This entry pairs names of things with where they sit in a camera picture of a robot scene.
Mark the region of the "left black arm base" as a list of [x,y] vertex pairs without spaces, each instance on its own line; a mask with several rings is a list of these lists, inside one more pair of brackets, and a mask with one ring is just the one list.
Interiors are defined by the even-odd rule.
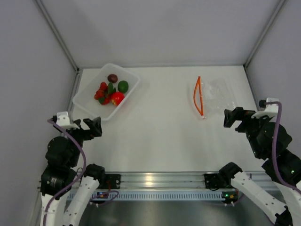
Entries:
[[120,174],[106,174],[103,189],[114,190],[120,189],[121,175]]

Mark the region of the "dark purple fake plum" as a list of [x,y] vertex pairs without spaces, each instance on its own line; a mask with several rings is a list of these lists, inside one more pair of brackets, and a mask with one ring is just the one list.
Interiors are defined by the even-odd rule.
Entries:
[[116,74],[110,74],[107,77],[108,81],[111,83],[116,83],[118,81],[118,77]]

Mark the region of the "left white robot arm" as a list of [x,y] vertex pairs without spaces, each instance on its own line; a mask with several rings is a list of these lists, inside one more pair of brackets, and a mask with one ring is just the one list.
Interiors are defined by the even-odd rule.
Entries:
[[48,120],[62,135],[48,144],[48,165],[41,175],[40,225],[77,226],[92,193],[106,184],[104,167],[87,164],[82,149],[85,141],[102,136],[101,118],[84,119],[88,129],[81,127],[81,120],[67,120],[65,127],[58,122],[58,117]]

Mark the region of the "green fake lime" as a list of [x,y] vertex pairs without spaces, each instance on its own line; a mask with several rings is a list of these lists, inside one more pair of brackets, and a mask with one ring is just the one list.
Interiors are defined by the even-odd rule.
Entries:
[[122,93],[127,93],[129,89],[129,84],[127,81],[120,81],[118,83],[118,91]]

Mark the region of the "clear zip top bag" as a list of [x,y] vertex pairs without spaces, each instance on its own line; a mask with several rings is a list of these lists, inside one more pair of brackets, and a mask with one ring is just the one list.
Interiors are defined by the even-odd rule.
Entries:
[[198,120],[205,120],[217,115],[223,116],[225,109],[237,107],[231,86],[224,78],[206,79],[197,77],[186,86],[188,105]]

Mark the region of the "red fake tomato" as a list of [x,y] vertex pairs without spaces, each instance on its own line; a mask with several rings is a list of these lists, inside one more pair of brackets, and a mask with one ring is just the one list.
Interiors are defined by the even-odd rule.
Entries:
[[111,95],[111,102],[113,105],[118,106],[123,101],[124,98],[125,96],[122,92],[114,92]]

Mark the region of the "red fake strawberry bunch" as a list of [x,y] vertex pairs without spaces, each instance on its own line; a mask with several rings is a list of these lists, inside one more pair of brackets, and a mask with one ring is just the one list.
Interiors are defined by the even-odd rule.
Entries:
[[111,101],[111,95],[116,92],[113,83],[101,82],[99,89],[94,95],[94,99],[101,105],[107,105]]

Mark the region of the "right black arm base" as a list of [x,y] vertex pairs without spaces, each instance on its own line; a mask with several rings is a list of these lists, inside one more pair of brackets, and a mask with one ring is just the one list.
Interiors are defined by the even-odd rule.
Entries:
[[209,190],[216,191],[218,189],[233,188],[229,181],[223,178],[219,173],[204,174],[205,187]]

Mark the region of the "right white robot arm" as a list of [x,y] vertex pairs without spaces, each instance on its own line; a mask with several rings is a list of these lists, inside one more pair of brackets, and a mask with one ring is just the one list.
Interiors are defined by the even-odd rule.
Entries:
[[120,189],[237,189],[275,225],[298,226],[301,161],[287,149],[285,128],[272,121],[280,116],[272,102],[206,120],[111,122],[84,148],[89,162],[121,175]]

